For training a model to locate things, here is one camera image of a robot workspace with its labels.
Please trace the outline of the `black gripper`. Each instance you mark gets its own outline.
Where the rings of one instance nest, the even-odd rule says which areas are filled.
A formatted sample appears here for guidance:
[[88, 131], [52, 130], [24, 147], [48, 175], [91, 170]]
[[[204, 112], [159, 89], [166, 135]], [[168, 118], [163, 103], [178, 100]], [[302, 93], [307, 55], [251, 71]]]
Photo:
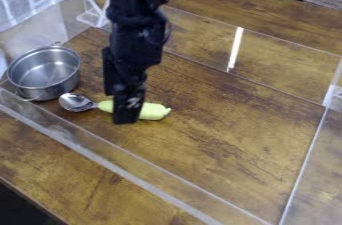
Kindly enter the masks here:
[[147, 69], [162, 62], [163, 46], [171, 32], [168, 19], [156, 16], [144, 25], [112, 26], [110, 48], [102, 50], [103, 84], [107, 96], [114, 96], [114, 123], [132, 124], [139, 120], [144, 99], [147, 74], [128, 73], [119, 66], [136, 66]]

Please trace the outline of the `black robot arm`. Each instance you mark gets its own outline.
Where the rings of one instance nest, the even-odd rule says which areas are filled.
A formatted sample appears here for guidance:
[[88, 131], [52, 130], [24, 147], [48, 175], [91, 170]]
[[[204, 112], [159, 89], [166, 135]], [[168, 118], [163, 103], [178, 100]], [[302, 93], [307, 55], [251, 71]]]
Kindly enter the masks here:
[[110, 45], [103, 54], [104, 93], [114, 98], [112, 120], [139, 120], [147, 70], [162, 62], [163, 46], [171, 32], [160, 6], [168, 0], [110, 0], [106, 16], [112, 24]]

